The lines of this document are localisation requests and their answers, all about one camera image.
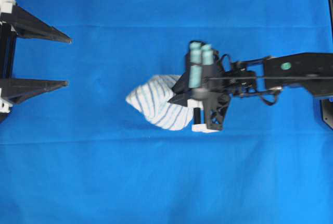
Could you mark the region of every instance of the blue fabric surface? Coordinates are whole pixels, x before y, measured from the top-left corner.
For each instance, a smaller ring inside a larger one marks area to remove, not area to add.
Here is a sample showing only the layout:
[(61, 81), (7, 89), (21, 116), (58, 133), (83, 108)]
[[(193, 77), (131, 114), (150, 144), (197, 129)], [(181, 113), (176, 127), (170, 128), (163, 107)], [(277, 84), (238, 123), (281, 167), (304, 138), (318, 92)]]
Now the blue fabric surface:
[(0, 223), (332, 223), (333, 132), (302, 88), (234, 98), (225, 130), (162, 130), (125, 97), (181, 74), (190, 40), (234, 60), (331, 52), (327, 0), (17, 0), (73, 44), (17, 42), (17, 78), (69, 80), (0, 125)]

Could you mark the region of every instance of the blue backdrop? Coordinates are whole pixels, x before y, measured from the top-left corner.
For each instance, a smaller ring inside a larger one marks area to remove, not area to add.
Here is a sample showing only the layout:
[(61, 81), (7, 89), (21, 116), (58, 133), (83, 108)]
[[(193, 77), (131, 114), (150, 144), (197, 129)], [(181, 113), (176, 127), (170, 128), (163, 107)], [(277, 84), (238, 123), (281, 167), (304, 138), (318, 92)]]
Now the blue backdrop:
[(304, 89), (234, 98), (225, 130), (157, 128), (125, 97), (181, 74), (192, 39), (234, 60), (332, 52), (327, 0), (17, 0), (73, 38), (19, 39), (17, 78), (69, 87), (0, 125), (0, 223), (332, 223), (333, 131)]

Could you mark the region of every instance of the white towel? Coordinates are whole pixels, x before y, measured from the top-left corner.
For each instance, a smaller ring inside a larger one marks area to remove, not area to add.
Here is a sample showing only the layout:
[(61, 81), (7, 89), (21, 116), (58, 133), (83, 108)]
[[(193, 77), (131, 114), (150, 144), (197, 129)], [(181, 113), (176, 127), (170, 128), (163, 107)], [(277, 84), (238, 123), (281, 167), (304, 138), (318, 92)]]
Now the white towel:
[(147, 83), (135, 88), (126, 101), (139, 110), (147, 121), (163, 129), (181, 130), (193, 118), (193, 108), (168, 103), (174, 96), (172, 86), (177, 75), (153, 76)]

